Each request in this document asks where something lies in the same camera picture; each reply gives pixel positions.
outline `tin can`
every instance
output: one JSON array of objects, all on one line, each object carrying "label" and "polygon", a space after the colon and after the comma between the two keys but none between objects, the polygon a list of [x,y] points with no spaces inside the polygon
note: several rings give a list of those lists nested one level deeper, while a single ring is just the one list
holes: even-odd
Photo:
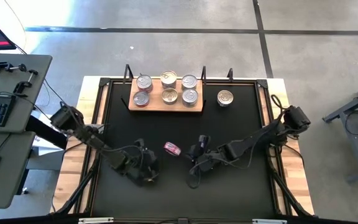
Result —
[{"label": "tin can", "polygon": [[186,107],[194,107],[194,105],[197,103],[198,93],[196,90],[187,89],[183,91],[181,98],[183,105]]},{"label": "tin can", "polygon": [[174,143],[166,142],[164,145],[164,149],[173,156],[179,156],[181,150],[178,146],[174,145]]},{"label": "tin can", "polygon": [[162,100],[165,104],[172,105],[177,102],[178,92],[174,88],[167,88],[162,92]]},{"label": "tin can", "polygon": [[166,71],[161,74],[162,88],[176,88],[177,74],[173,71]]},{"label": "tin can", "polygon": [[138,91],[134,95],[134,102],[135,102],[135,105],[138,107],[147,106],[149,104],[149,101],[150,101],[149,94],[147,94],[144,91]]},{"label": "tin can", "polygon": [[195,90],[197,87],[197,78],[194,75],[185,75],[181,79],[181,89],[186,90],[188,88]]},{"label": "tin can", "polygon": [[153,81],[148,75],[137,77],[136,85],[140,91],[145,91],[146,93],[150,93],[153,90]]},{"label": "tin can", "polygon": [[218,103],[220,106],[229,106],[233,102],[234,96],[228,90],[222,90],[218,93]]}]

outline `gold can lid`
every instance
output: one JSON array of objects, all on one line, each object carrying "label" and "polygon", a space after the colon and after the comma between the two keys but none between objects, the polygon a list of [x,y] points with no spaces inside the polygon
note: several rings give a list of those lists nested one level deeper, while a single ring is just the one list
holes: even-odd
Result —
[{"label": "gold can lid", "polygon": [[166,71],[161,74],[161,82],[164,84],[172,84],[177,80],[177,74],[173,71]]},{"label": "gold can lid", "polygon": [[233,99],[233,94],[228,90],[222,90],[218,93],[218,100],[224,105],[230,104],[231,102],[233,102]]},{"label": "gold can lid", "polygon": [[167,88],[162,92],[162,100],[165,102],[174,102],[178,98],[178,92],[174,88]]}]

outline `metal can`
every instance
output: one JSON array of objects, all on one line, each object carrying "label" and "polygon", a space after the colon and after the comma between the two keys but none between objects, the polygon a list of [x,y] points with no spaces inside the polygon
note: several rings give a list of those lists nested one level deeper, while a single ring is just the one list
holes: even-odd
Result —
[{"label": "metal can", "polygon": [[194,107],[194,105],[197,103],[198,93],[196,90],[187,89],[183,91],[181,98],[183,105],[186,107]]},{"label": "metal can", "polygon": [[136,85],[140,91],[150,93],[153,90],[153,80],[148,75],[140,75],[137,77]]},{"label": "metal can", "polygon": [[228,90],[222,90],[218,93],[218,103],[220,106],[229,106],[233,102],[234,96]]},{"label": "metal can", "polygon": [[147,94],[144,91],[138,91],[134,95],[134,102],[135,102],[135,105],[138,107],[147,106],[149,104],[149,101],[150,101],[149,94]]},{"label": "metal can", "polygon": [[161,74],[162,88],[176,88],[177,87],[177,74],[173,71],[166,71]]},{"label": "metal can", "polygon": [[172,105],[177,102],[178,92],[174,88],[167,88],[162,92],[162,100],[165,104]]},{"label": "metal can", "polygon": [[174,143],[166,142],[164,145],[164,149],[173,156],[179,156],[181,150],[178,146],[174,145]]},{"label": "metal can", "polygon": [[191,88],[195,90],[197,87],[197,78],[194,75],[185,75],[181,79],[181,89],[186,90],[188,88]]}]

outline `black tabletop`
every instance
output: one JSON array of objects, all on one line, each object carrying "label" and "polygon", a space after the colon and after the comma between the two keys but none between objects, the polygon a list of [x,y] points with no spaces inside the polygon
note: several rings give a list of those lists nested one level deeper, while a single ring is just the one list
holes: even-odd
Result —
[{"label": "black tabletop", "polygon": [[[183,152],[196,144],[200,134],[211,136],[210,148],[242,139],[262,127],[253,85],[204,86],[204,113],[128,112],[121,96],[129,96],[130,85],[112,88],[106,142],[112,147],[143,138],[158,156],[161,172],[156,183],[138,187],[121,177],[102,160],[93,204],[93,216],[137,218],[267,218],[273,212],[272,189],[264,151],[255,151],[246,170],[221,166],[202,176],[197,189],[185,180],[192,163],[163,150],[169,141]],[[222,108],[219,91],[234,94],[233,103]],[[246,166],[249,154],[236,163]]]}]

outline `concrete floor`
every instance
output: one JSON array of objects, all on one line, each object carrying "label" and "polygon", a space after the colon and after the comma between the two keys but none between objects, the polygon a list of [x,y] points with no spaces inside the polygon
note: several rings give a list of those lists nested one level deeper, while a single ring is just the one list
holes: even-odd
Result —
[{"label": "concrete floor", "polygon": [[[252,0],[169,1],[8,0],[24,26],[256,29]],[[358,30],[358,0],[260,0],[265,29]],[[21,31],[10,9],[0,2],[0,27],[28,53],[50,54],[47,79],[75,105],[85,75],[134,73],[223,77],[266,77],[257,34],[118,34]],[[346,177],[358,171],[342,124],[321,118],[358,91],[358,35],[266,35],[275,78],[284,78],[290,103],[302,107],[312,122],[301,135],[301,153],[314,210],[323,218],[358,221],[358,183]],[[42,90],[38,104],[47,102]],[[42,107],[58,108],[57,98]],[[57,174],[32,171],[31,193],[14,199],[0,218],[48,213]]]}]

